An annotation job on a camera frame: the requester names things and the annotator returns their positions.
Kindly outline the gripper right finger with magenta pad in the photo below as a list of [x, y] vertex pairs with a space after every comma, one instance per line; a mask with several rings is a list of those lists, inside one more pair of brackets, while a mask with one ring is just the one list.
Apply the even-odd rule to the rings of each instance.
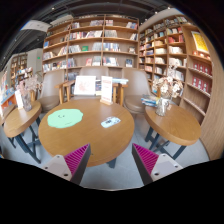
[[156, 154], [138, 144], [132, 144], [132, 155], [144, 185], [150, 184], [182, 169], [167, 154]]

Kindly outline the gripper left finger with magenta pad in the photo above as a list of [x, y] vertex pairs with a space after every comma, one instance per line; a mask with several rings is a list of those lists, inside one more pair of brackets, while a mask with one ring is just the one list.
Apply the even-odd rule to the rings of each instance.
[[54, 156], [42, 169], [79, 185], [90, 155], [91, 147], [86, 144], [65, 156]]

